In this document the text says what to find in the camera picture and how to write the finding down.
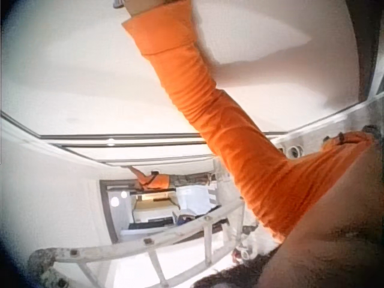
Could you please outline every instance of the dark hair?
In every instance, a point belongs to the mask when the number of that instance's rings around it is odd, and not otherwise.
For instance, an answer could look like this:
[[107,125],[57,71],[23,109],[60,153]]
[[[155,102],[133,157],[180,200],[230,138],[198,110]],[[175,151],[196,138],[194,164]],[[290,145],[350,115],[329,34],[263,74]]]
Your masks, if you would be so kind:
[[226,284],[234,288],[251,288],[257,284],[264,266],[269,262],[278,248],[267,255],[258,255],[243,264],[204,277],[193,284],[193,288],[211,288],[217,284]]

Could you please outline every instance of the orange shirt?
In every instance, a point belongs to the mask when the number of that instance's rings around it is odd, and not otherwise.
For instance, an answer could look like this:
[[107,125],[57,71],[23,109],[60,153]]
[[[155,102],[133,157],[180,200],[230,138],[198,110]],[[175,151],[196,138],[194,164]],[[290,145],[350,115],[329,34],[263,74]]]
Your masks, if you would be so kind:
[[144,190],[148,189],[167,189],[169,188],[169,175],[157,174],[145,176],[143,172],[133,169],[132,172],[136,175],[140,186]]
[[196,46],[189,0],[123,23],[173,104],[221,157],[248,207],[282,241],[371,144],[332,146],[288,160],[225,91],[216,89]]

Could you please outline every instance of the ceiling light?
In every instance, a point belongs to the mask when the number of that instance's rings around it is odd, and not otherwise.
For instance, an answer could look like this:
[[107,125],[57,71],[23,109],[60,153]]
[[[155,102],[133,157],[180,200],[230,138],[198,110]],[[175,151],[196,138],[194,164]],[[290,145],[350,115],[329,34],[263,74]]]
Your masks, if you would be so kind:
[[117,207],[119,206],[119,204],[120,204],[119,199],[117,197],[112,197],[112,199],[110,200],[110,205],[112,207]]

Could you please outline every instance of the ladder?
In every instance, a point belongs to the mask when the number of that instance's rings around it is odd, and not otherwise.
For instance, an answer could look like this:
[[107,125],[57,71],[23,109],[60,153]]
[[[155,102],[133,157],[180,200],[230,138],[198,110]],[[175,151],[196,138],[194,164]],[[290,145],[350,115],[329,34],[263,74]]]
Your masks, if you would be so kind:
[[[236,224],[235,237],[227,234],[229,239],[224,242],[224,246],[216,251],[212,251],[212,225],[237,209],[241,210],[241,214]],[[206,214],[204,217],[200,217],[182,226],[171,228],[148,238],[100,247],[48,248],[36,250],[29,257],[28,268],[32,278],[45,288],[76,288],[68,277],[62,275],[53,267],[56,262],[76,263],[94,287],[104,288],[97,276],[90,270],[87,265],[88,263],[115,260],[148,253],[159,279],[158,284],[148,288],[175,287],[216,264],[239,245],[242,235],[244,211],[245,203],[243,199],[239,197],[211,213]],[[204,261],[170,279],[166,279],[163,270],[161,269],[156,249],[177,243],[201,230],[204,231]]]

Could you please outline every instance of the white ceiling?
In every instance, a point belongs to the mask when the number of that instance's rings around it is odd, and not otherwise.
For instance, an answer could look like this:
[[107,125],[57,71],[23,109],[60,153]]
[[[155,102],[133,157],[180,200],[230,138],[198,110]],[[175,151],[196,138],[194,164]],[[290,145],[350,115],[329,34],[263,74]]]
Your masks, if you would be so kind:
[[[7,114],[39,134],[194,132],[122,29],[124,9],[112,0],[24,2],[3,27]],[[344,0],[195,0],[194,9],[218,85],[263,131],[357,102]]]

